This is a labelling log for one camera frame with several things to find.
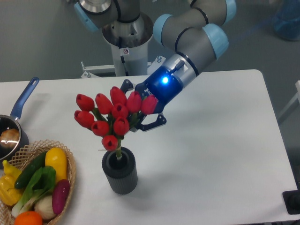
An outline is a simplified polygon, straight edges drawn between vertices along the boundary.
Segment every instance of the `orange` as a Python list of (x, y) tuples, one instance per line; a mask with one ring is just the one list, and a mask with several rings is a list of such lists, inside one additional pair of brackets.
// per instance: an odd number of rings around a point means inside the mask
[(42, 217), (35, 211), (23, 212), (15, 219), (15, 225), (42, 225)]

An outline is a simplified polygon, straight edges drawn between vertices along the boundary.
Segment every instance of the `saucepan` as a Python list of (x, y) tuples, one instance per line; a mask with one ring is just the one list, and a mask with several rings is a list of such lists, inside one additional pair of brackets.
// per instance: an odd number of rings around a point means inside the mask
[(18, 120), (21, 118), (25, 102), (38, 82), (37, 77), (32, 78), (16, 101), (10, 116), (0, 115), (0, 169), (3, 169), (2, 162), (4, 160), (11, 160), (20, 148), (29, 144), (28, 136), (21, 128)]

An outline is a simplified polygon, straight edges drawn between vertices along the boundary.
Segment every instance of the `bok choy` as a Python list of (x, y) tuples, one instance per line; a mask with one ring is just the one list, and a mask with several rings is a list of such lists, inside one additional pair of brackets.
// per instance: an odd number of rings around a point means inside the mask
[(33, 204), (47, 194), (53, 191), (55, 187), (55, 169), (52, 166), (39, 168), (31, 177), (21, 199), (12, 208), (13, 217), (20, 213), (29, 211)]

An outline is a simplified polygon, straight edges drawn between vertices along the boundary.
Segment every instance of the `light blue joint cap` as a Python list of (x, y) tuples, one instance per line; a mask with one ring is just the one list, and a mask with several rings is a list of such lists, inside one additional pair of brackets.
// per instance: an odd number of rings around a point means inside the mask
[(202, 28), (210, 39), (211, 45), (218, 59), (228, 48), (229, 42), (224, 31), (213, 23), (207, 24)]
[(81, 20), (81, 22), (84, 24), (84, 26), (91, 32), (95, 32), (98, 29), (98, 27), (96, 27), (96, 25), (92, 22), (92, 20), (90, 20), (90, 18), (86, 15), (86, 13), (84, 12), (84, 10), (80, 7), (79, 3), (76, 3), (74, 5), (75, 8), (75, 12), (77, 13), (79, 19)]
[(160, 43), (161, 45), (163, 45), (162, 41), (161, 41), (161, 34), (163, 31), (163, 27), (164, 24), (166, 22), (166, 20), (172, 15), (170, 14), (163, 14), (161, 15), (154, 23), (153, 25), (153, 37), (154, 39)]
[(236, 3), (235, 0), (226, 0), (227, 5), (227, 16), (224, 23), (232, 20), (236, 14)]

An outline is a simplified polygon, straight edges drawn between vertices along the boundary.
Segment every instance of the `gray floor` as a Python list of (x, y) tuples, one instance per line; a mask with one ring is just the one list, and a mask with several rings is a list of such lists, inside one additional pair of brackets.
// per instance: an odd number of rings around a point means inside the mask
[[(300, 80), (300, 41), (274, 34), (271, 19), (278, 3), (236, 0), (236, 17), (223, 26), (228, 51), (205, 71), (258, 69), (266, 81), (276, 115), (296, 93)], [(161, 14), (181, 14), (184, 0), (141, 0), (142, 11), (155, 21)], [(149, 60), (172, 52), (150, 42)], [(100, 32), (89, 33), (65, 0), (0, 1), (0, 82), (79, 78), (86, 66), (108, 65), (110, 47)], [(300, 165), (300, 108), (280, 126), (292, 166)]]

